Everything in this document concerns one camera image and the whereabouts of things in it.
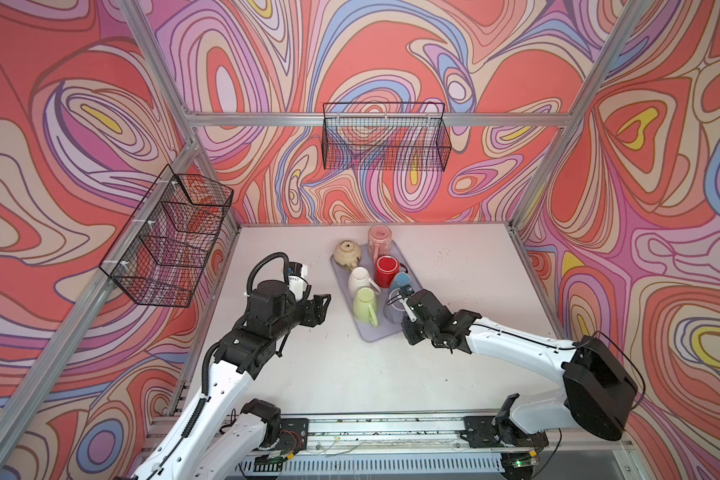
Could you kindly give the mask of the blue floral mug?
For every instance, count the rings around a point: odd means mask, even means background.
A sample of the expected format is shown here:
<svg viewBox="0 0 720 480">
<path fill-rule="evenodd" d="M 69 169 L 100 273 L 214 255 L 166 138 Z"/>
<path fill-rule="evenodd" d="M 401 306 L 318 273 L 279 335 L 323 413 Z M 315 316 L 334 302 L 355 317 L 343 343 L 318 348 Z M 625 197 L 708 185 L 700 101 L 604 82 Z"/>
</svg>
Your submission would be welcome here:
<svg viewBox="0 0 720 480">
<path fill-rule="evenodd" d="M 393 278 L 390 289 L 400 289 L 411 284 L 411 277 L 408 273 L 398 272 Z"/>
</svg>

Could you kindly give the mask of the lavender mug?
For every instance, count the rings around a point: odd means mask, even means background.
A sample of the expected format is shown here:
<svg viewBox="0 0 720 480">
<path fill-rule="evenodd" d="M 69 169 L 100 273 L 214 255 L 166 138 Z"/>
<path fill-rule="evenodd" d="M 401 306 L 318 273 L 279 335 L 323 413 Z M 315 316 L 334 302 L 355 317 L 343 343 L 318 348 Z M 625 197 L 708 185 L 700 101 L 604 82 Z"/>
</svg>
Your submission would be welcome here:
<svg viewBox="0 0 720 480">
<path fill-rule="evenodd" d="M 396 302 L 395 304 L 387 304 L 386 301 L 383 305 L 383 314 L 385 319 L 392 324 L 401 325 L 404 319 L 407 317 L 403 306 L 400 302 Z"/>
</svg>

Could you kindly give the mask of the light green mug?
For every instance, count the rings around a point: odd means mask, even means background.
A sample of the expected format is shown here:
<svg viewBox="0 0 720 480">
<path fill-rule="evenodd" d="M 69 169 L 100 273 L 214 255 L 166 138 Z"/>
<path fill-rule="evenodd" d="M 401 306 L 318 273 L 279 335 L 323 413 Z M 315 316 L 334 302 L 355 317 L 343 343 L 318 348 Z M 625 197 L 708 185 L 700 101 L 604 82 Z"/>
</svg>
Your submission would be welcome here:
<svg viewBox="0 0 720 480">
<path fill-rule="evenodd" d="M 353 315 L 357 322 L 379 326 L 376 294 L 370 288 L 362 288 L 353 300 Z"/>
</svg>

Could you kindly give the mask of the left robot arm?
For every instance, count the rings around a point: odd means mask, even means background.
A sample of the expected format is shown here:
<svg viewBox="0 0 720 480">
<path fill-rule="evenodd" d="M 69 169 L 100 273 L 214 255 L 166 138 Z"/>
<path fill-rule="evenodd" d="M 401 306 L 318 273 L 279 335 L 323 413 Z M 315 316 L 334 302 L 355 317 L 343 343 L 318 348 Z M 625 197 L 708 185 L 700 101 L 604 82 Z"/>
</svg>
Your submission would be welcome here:
<svg viewBox="0 0 720 480">
<path fill-rule="evenodd" d="M 328 294 L 311 292 L 303 264 L 272 253 L 251 270 L 246 307 L 232 329 L 205 352 L 200 388 L 135 479 L 225 479 L 246 456 L 276 445 L 282 434 L 275 405 L 240 399 L 297 327 L 325 321 Z"/>
</svg>

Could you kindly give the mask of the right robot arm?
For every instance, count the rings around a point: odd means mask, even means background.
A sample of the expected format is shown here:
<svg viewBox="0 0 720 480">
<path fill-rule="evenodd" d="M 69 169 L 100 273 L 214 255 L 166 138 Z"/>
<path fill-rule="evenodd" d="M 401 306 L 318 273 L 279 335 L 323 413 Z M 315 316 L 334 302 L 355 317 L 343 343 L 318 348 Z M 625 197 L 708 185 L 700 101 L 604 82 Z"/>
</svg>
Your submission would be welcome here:
<svg viewBox="0 0 720 480">
<path fill-rule="evenodd" d="M 598 337 L 553 339 L 517 330 L 461 309 L 452 312 L 429 290 L 406 286 L 388 303 L 404 310 L 402 331 L 410 345 L 424 340 L 451 353 L 490 356 L 554 383 L 531 396 L 509 395 L 495 418 L 499 429 L 525 435 L 580 428 L 608 441 L 625 431 L 638 385 Z"/>
</svg>

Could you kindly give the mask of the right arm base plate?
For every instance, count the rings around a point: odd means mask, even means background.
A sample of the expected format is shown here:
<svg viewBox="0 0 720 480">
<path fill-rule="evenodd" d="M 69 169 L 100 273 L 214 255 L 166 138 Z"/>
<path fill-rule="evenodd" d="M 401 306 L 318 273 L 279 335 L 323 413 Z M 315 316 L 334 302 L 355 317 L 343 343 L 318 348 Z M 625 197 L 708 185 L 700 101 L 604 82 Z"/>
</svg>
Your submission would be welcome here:
<svg viewBox="0 0 720 480">
<path fill-rule="evenodd" d="M 543 450 L 549 446 L 545 432 L 527 434 L 508 418 L 493 416 L 466 416 L 459 437 L 471 448 L 530 448 Z"/>
</svg>

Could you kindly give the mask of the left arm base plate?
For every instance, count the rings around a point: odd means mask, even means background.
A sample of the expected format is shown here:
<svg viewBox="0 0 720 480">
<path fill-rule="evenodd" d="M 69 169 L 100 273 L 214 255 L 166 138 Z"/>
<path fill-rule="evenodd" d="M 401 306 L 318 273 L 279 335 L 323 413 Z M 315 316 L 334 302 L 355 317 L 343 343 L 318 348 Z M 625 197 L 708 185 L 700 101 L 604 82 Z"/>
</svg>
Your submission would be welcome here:
<svg viewBox="0 0 720 480">
<path fill-rule="evenodd" d="M 296 454 L 308 445 L 309 419 L 306 417 L 285 418 L 279 423 L 277 434 L 267 433 L 263 443 L 255 451 L 275 451 L 280 456 Z"/>
</svg>

